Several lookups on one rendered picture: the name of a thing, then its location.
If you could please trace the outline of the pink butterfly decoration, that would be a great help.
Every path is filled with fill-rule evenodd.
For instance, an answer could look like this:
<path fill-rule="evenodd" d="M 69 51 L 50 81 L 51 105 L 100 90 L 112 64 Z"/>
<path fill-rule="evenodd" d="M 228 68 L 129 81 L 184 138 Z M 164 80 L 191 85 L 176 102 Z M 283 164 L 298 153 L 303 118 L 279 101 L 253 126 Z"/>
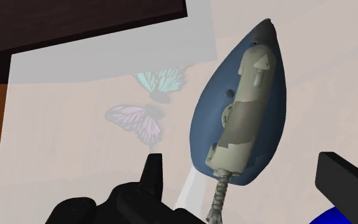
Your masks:
<path fill-rule="evenodd" d="M 106 120 L 113 122 L 127 132 L 133 132 L 137 138 L 154 153 L 155 145 L 161 141 L 162 130 L 159 121 L 164 118 L 163 111 L 156 106 L 146 104 L 136 106 L 120 104 L 106 111 Z"/>

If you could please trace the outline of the dark brown wooden furniture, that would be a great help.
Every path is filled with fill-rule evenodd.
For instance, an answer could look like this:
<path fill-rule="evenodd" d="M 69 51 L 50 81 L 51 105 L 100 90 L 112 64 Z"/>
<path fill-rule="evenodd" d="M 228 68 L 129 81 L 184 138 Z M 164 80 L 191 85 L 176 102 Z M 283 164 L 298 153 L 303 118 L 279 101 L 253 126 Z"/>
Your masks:
<path fill-rule="evenodd" d="M 0 0 L 0 84 L 14 53 L 187 15 L 185 0 Z"/>

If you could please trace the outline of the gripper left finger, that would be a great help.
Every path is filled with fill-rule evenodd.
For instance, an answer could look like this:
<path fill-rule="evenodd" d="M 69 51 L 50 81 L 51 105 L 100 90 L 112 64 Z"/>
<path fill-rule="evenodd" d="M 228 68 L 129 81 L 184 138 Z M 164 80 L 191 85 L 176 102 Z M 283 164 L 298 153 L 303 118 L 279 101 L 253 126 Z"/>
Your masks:
<path fill-rule="evenodd" d="M 66 199 L 55 206 L 45 224 L 179 224 L 162 203 L 162 154 L 149 154 L 138 182 L 116 186 L 98 205 L 88 197 Z"/>

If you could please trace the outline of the blue round object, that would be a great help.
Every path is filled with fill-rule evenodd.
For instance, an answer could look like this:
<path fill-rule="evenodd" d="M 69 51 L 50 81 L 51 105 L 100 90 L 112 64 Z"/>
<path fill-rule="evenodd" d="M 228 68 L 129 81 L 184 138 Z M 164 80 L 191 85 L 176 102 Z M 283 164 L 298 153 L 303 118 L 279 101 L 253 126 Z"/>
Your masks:
<path fill-rule="evenodd" d="M 352 224 L 336 207 L 332 207 L 314 218 L 309 224 Z"/>

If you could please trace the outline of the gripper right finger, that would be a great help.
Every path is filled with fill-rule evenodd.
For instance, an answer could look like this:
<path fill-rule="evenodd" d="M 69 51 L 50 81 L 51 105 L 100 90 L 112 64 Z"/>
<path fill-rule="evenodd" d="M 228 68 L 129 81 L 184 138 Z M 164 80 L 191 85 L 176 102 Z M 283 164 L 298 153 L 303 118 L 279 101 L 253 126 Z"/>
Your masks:
<path fill-rule="evenodd" d="M 358 167 L 335 152 L 320 152 L 315 186 L 351 224 L 358 224 Z"/>

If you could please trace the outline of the teal butterfly decoration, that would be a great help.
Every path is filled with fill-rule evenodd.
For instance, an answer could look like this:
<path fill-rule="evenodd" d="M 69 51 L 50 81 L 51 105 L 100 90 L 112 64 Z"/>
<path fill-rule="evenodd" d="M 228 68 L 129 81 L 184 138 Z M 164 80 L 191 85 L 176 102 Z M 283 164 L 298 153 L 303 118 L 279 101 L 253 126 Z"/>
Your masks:
<path fill-rule="evenodd" d="M 186 84 L 185 72 L 188 66 L 172 67 L 157 71 L 133 74 L 133 77 L 148 92 L 149 97 L 159 103 L 168 104 L 172 92 L 180 91 Z"/>

